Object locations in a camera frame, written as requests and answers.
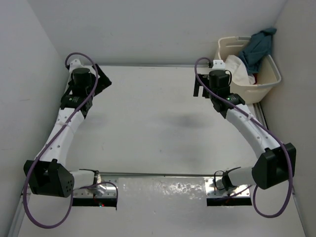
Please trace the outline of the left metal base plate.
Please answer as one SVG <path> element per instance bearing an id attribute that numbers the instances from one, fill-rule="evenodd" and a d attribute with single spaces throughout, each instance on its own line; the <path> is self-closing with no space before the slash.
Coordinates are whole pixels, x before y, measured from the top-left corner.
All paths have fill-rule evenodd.
<path id="1" fill-rule="evenodd" d="M 99 173 L 94 179 L 94 183 L 102 183 L 95 188 L 77 189 L 74 191 L 75 198 L 116 198 L 116 188 L 119 186 L 119 178 L 108 174 Z"/>

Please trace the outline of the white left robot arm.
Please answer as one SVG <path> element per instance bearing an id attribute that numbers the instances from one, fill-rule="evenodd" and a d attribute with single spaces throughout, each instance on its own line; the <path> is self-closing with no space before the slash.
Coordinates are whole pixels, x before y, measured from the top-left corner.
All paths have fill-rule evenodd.
<path id="1" fill-rule="evenodd" d="M 79 59 L 67 67 L 70 73 L 68 88 L 61 99 L 61 105 L 53 130 L 46 142 L 37 164 L 27 160 L 24 172 L 29 171 L 29 187 L 33 194 L 67 198 L 75 189 L 93 185 L 95 171 L 80 169 L 68 171 L 66 158 L 75 132 L 83 123 L 92 107 L 92 97 L 101 93 L 112 83 L 104 72 L 97 68 L 98 76 L 85 67 Z"/>

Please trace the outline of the red t shirt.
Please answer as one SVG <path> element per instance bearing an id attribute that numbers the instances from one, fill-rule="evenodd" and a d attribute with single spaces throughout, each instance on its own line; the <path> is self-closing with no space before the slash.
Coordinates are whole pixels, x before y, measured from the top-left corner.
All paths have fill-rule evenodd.
<path id="1" fill-rule="evenodd" d="M 253 74 L 253 77 L 254 77 L 254 80 L 255 80 L 255 83 L 254 83 L 254 84 L 257 84 L 257 82 L 258 82 L 257 76 L 258 76 L 258 74 Z"/>

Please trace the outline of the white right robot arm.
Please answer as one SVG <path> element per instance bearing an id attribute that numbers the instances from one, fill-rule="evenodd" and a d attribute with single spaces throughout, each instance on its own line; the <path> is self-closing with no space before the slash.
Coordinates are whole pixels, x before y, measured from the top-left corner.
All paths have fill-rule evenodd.
<path id="1" fill-rule="evenodd" d="M 203 97 L 211 100 L 215 111 L 240 132 L 256 155 L 252 166 L 223 172 L 222 187 L 228 191 L 240 185 L 254 185 L 266 190 L 284 181 L 292 185 L 296 148 L 291 143 L 282 143 L 251 114 L 245 101 L 231 92 L 230 76 L 224 70 L 195 76 L 194 96 L 203 87 Z"/>

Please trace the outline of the metal base plate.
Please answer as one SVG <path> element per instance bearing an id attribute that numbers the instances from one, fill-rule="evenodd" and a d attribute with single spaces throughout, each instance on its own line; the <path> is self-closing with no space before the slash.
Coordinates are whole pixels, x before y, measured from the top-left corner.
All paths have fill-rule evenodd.
<path id="1" fill-rule="evenodd" d="M 119 178 L 108 174 L 99 173 L 94 179 L 94 183 L 102 183 L 95 188 L 77 189 L 74 191 L 75 198 L 116 198 L 116 188 L 119 186 Z"/>
<path id="2" fill-rule="evenodd" d="M 241 185 L 226 191 L 221 183 L 221 176 L 219 177 L 205 177 L 204 178 L 205 193 L 207 198 L 249 198 L 249 185 Z"/>

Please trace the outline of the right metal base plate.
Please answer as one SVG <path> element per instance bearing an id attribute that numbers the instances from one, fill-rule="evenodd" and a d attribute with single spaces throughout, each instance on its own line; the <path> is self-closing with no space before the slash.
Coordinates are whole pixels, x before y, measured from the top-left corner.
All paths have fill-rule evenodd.
<path id="1" fill-rule="evenodd" d="M 204 178 L 205 193 L 207 198 L 249 198 L 249 185 L 241 185 L 226 191 L 221 183 L 221 176 L 219 177 L 205 177 Z"/>

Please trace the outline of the white printed t shirt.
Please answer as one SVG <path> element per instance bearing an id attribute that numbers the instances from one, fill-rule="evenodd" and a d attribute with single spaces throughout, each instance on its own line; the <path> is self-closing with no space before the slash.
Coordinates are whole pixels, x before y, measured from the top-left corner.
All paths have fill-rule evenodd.
<path id="1" fill-rule="evenodd" d="M 225 61 L 225 69 L 232 73 L 232 81 L 237 85 L 254 85 L 255 77 L 248 74 L 245 64 L 235 55 L 229 55 Z"/>

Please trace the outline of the cream plastic laundry basket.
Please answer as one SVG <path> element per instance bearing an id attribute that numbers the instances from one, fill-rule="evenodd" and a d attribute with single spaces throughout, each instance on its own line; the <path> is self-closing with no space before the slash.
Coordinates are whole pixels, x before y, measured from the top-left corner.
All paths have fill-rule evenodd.
<path id="1" fill-rule="evenodd" d="M 218 40 L 214 59 L 225 61 L 229 55 L 237 56 L 249 43 L 251 37 L 225 37 Z M 263 58 L 262 66 L 256 76 L 257 83 L 241 85 L 231 83 L 231 92 L 239 94 L 247 104 L 259 103 L 269 91 L 281 82 L 281 75 L 271 55 Z"/>

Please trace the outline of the teal blue t shirt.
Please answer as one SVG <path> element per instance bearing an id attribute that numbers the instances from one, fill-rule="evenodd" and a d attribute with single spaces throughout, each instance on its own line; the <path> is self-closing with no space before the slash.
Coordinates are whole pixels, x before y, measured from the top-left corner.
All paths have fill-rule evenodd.
<path id="1" fill-rule="evenodd" d="M 264 57 L 272 53 L 273 35 L 276 32 L 276 28 L 267 28 L 253 34 L 247 46 L 238 53 L 249 75 L 259 73 Z"/>

